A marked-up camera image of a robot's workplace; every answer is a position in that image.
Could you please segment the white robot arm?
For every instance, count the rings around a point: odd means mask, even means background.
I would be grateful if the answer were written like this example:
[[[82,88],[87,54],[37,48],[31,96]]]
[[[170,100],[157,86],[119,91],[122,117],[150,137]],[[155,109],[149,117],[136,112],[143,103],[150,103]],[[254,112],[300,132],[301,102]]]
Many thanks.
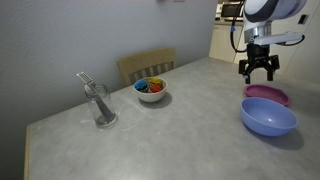
[[[251,83],[253,70],[264,68],[267,80],[280,68],[277,55],[270,55],[270,45],[294,46],[301,43],[305,36],[297,32],[272,34],[271,23],[296,15],[307,0],[245,0],[243,8],[244,41],[247,58],[239,61],[238,73],[246,84]]]

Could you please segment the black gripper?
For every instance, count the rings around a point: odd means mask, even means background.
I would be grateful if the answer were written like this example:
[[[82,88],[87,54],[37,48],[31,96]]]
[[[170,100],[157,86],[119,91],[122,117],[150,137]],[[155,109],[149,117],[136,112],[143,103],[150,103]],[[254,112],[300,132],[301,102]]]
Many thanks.
[[[272,81],[276,70],[280,68],[279,57],[269,57],[270,48],[266,45],[248,44],[247,60],[239,61],[238,73],[243,76],[246,84],[251,83],[250,74],[256,68],[264,68],[267,71],[267,80]]]

